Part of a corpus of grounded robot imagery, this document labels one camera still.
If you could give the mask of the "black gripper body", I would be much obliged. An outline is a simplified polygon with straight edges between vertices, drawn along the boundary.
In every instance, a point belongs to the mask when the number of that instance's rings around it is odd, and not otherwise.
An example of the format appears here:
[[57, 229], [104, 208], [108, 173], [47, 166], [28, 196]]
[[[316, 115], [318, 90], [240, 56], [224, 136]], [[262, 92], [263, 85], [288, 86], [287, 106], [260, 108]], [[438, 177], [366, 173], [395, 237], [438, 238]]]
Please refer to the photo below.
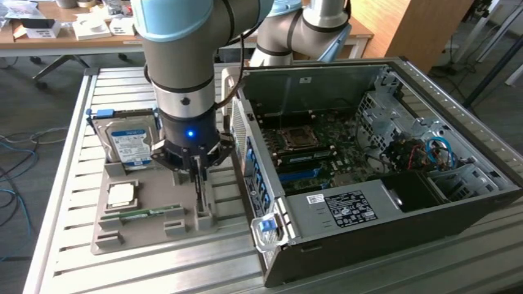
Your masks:
[[216, 111], [209, 109], [193, 118], [177, 118], [159, 109], [159, 118], [168, 152], [179, 157], [199, 156], [204, 162], [211, 162], [208, 153], [220, 142]]

